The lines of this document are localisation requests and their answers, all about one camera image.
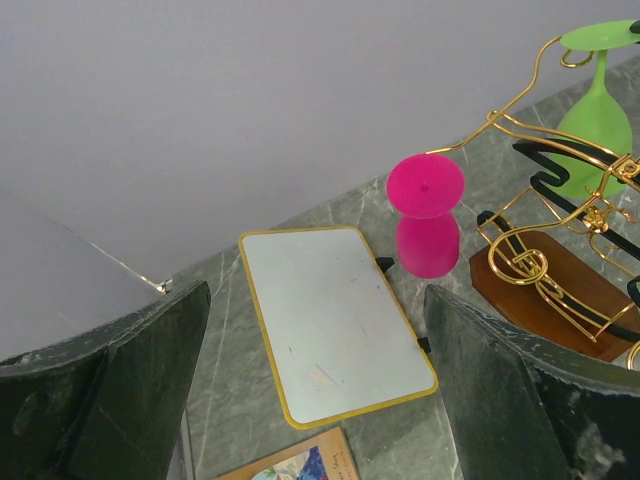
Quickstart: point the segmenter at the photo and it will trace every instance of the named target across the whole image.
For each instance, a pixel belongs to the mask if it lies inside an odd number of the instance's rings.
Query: gold wire rack
[[[538,144],[546,145],[548,147],[552,147],[553,149],[566,152],[568,156],[587,162],[588,164],[591,164],[602,171],[602,178],[598,187],[593,191],[587,189],[590,197],[581,205],[577,206],[571,213],[562,216],[558,209],[554,207],[552,203],[547,198],[545,198],[545,196],[541,195],[534,187],[529,186],[521,193],[516,195],[516,197],[508,202],[502,209],[500,209],[491,217],[487,218],[484,223],[482,223],[477,229],[480,235],[482,235],[482,237],[485,238],[485,240],[490,245],[488,252],[489,265],[491,267],[491,270],[500,279],[514,285],[534,285],[540,296],[556,312],[558,312],[562,317],[571,322],[573,326],[575,326],[589,339],[591,339],[593,342],[596,342],[598,336],[602,334],[602,332],[604,332],[610,325],[612,325],[616,320],[622,317],[627,311],[635,308],[636,304],[630,299],[629,304],[625,305],[622,309],[620,309],[613,315],[605,315],[602,312],[596,311],[595,309],[591,308],[586,302],[578,299],[575,295],[563,289],[562,285],[559,285],[553,280],[548,272],[549,263],[545,254],[537,249],[527,248],[525,242],[522,240],[521,235],[525,232],[565,227],[573,233],[588,237],[589,245],[600,258],[602,258],[608,264],[613,265],[618,270],[622,271],[625,275],[628,275],[631,278],[636,278],[636,275],[628,268],[606,255],[603,250],[596,244],[595,237],[604,234],[609,230],[611,215],[619,214],[622,215],[622,217],[627,222],[635,223],[635,220],[627,211],[625,211],[625,209],[618,207],[607,200],[607,198],[605,198],[604,192],[609,180],[617,180],[626,183],[635,190],[640,191],[640,187],[638,186],[640,185],[640,183],[636,184],[636,182],[634,181],[636,176],[640,174],[640,159],[634,160],[630,153],[614,152],[609,148],[598,145],[597,143],[591,142],[576,135],[562,132],[553,128],[530,125],[521,122],[507,113],[507,110],[516,105],[534,88],[536,82],[538,81],[540,62],[544,53],[549,49],[549,47],[559,42],[560,38],[561,37],[553,38],[540,49],[536,56],[533,68],[533,76],[527,87],[500,110],[490,111],[486,116],[485,123],[480,128],[478,128],[471,135],[456,143],[455,145],[427,151],[425,153],[447,153],[453,150],[457,150],[474,140],[476,137],[478,137],[478,135],[480,135],[489,127],[493,127],[515,139],[537,142]],[[571,53],[571,50],[567,50],[561,57],[560,63],[562,66],[566,68],[582,67],[591,62],[594,56],[594,52],[590,52],[584,60],[572,63],[569,62],[569,56],[571,55]],[[518,127],[519,129],[525,130],[527,132],[536,132],[539,134],[551,135],[553,137],[550,138],[543,136],[534,136],[531,133],[517,132],[507,128],[504,124],[510,124],[513,127]],[[590,155],[580,149],[563,143],[560,140],[561,138],[565,138],[567,140],[586,145],[587,147],[591,147],[591,149],[595,149],[595,151],[601,152],[604,157],[614,158],[614,160],[611,163],[605,163],[600,158],[597,158],[594,155]],[[515,227],[510,222],[508,222],[508,220],[506,220],[504,217],[505,211],[507,211],[516,202],[521,200],[525,195],[537,196],[542,201],[544,206],[551,212],[554,217],[554,221],[524,227]],[[508,229],[506,231],[503,231],[503,229],[498,228],[501,233],[497,238],[492,240],[486,233],[486,228],[490,225],[499,227],[497,223],[498,219],[503,222],[503,226],[504,222],[506,222],[506,224],[508,225]],[[500,248],[502,245],[505,245],[507,251],[511,252],[511,256],[508,256],[504,253],[503,249]],[[514,245],[521,245],[524,248],[521,248],[520,251],[518,251]],[[608,246],[608,248],[617,249],[619,247],[613,245]],[[498,257],[502,260],[502,262],[504,262],[504,264],[508,266],[508,271],[505,272],[498,266],[498,263],[496,262],[496,258]],[[591,333],[589,330],[587,330],[584,326],[585,323],[587,325],[596,327],[595,333]],[[629,350],[627,356],[628,368],[633,369],[634,358],[639,352],[640,341],[633,345],[633,347]]]

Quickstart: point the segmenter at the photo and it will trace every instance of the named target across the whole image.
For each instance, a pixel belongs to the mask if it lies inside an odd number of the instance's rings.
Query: pink object
[[[439,278],[458,263],[460,230],[449,212],[436,218],[402,217],[396,230],[398,260],[412,275]]]
[[[414,155],[391,171],[387,195],[403,214],[396,230],[398,260],[412,275],[438,278],[456,266],[460,230],[451,210],[463,192],[462,171],[442,155]]]
[[[462,170],[447,157],[436,154],[405,158],[387,181],[391,205],[412,218],[444,215],[458,204],[463,192]]]

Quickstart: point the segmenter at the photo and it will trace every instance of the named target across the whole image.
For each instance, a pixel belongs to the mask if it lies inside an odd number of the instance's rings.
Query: yellow border
[[[371,259],[373,260],[374,263],[376,262],[376,257],[371,251],[371,248],[367,243],[367,239],[364,237],[364,235],[360,230],[358,230],[356,227],[353,227],[351,225],[344,225],[344,226],[337,226],[337,227],[334,226],[334,227],[316,227],[316,228],[294,228],[294,229],[288,229],[288,230],[265,230],[265,231],[247,232],[240,235],[240,238],[238,239],[238,247],[240,248],[240,255],[242,256],[242,264],[244,266],[244,271],[247,274],[247,279],[249,280],[249,290],[251,290],[251,298],[253,299],[253,304],[256,308],[256,313],[258,314],[258,321],[260,322],[260,331],[262,332],[262,338],[264,339],[264,344],[267,350],[267,356],[269,358],[269,364],[271,365],[271,371],[273,372],[273,378],[276,382],[276,389],[278,390],[278,397],[280,398],[282,411],[284,412],[284,416],[287,419],[287,422],[289,423],[289,425],[291,425],[293,428],[296,428],[298,430],[306,430],[308,428],[320,427],[323,425],[327,425],[329,423],[335,423],[340,420],[344,420],[346,418],[354,417],[356,415],[362,415],[363,413],[374,412],[376,410],[380,410],[381,408],[390,407],[392,405],[398,405],[400,403],[408,402],[409,400],[415,400],[416,398],[426,397],[427,395],[431,395],[432,393],[434,393],[438,389],[438,385],[439,385],[438,377],[436,375],[435,370],[433,369],[433,365],[431,365],[431,362],[429,361],[429,357],[427,357],[427,354],[424,353],[424,350],[420,349],[420,351],[422,352],[422,356],[424,357],[425,361],[427,362],[427,365],[431,369],[431,373],[433,374],[434,384],[433,384],[433,387],[431,387],[429,390],[412,393],[411,395],[405,395],[404,397],[399,397],[394,400],[377,403],[375,405],[359,408],[357,410],[351,410],[349,412],[334,415],[333,417],[323,418],[310,423],[299,423],[293,419],[293,417],[291,416],[291,412],[289,411],[289,406],[287,405],[287,400],[284,395],[282,383],[280,382],[280,375],[278,374],[278,368],[276,367],[276,360],[273,355],[273,350],[271,349],[271,342],[269,341],[269,335],[267,334],[267,327],[264,323],[262,310],[260,310],[260,303],[258,302],[256,288],[253,283],[251,271],[249,270],[249,262],[247,262],[247,255],[244,251],[244,246],[242,245],[242,241],[246,237],[249,237],[252,235],[268,235],[272,233],[313,232],[313,231],[319,231],[319,230],[355,230],[356,232],[358,232],[358,235],[360,235],[360,238],[362,238],[362,242],[367,248],[367,252],[369,252]],[[409,329],[409,331],[413,335],[413,338],[415,338],[417,342],[418,336],[416,335],[416,332],[413,330],[413,327],[411,326],[409,319],[405,315],[404,310],[402,310],[402,307],[400,306],[398,299],[393,293],[393,290],[391,289],[391,285],[389,285],[389,281],[387,280],[387,277],[382,273],[380,269],[378,269],[378,271],[380,272],[380,276],[382,277],[382,280],[384,281],[384,284],[386,285],[387,290],[389,290],[389,294],[391,295],[391,298],[393,298],[393,301],[398,307],[398,311],[400,312],[400,315],[402,315],[402,318],[407,324],[407,328]]]

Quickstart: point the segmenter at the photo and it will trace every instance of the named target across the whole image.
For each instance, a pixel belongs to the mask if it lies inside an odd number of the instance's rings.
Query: book
[[[218,477],[218,480],[359,480],[340,427]]]

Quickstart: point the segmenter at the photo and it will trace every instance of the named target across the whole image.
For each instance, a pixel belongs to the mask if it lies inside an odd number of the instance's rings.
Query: green glass
[[[591,87],[558,125],[558,130],[577,135],[620,154],[631,153],[633,133],[622,107],[609,94],[605,86],[607,51],[640,41],[640,34],[629,31],[634,20],[591,25],[574,30],[561,39],[570,50],[596,51],[596,71]],[[600,184],[602,170],[579,160],[553,154],[552,159],[569,171],[570,179],[555,190],[566,197],[588,198],[586,188],[595,190]],[[625,188],[615,179],[609,180],[605,194],[611,195]]]

